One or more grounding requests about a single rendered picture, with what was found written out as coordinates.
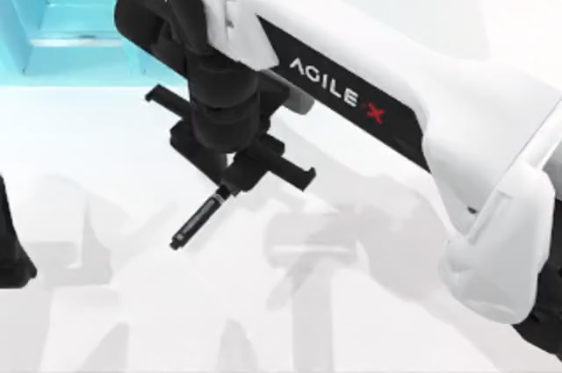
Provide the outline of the light blue rack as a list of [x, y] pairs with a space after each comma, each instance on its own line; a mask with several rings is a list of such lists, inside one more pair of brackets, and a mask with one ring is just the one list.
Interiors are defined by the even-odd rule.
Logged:
[[0, 0], [0, 86], [178, 85], [115, 28], [116, 0]]

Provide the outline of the black marker pen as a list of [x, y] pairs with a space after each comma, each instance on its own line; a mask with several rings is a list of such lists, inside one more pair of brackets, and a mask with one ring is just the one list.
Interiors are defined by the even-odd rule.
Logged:
[[230, 189], [222, 184], [177, 230], [169, 246], [173, 250], [184, 247], [231, 196]]

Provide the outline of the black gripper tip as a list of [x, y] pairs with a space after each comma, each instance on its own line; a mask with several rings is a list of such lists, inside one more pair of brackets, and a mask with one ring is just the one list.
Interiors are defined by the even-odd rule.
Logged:
[[4, 178], [0, 176], [0, 289], [21, 289], [37, 275], [13, 225]]

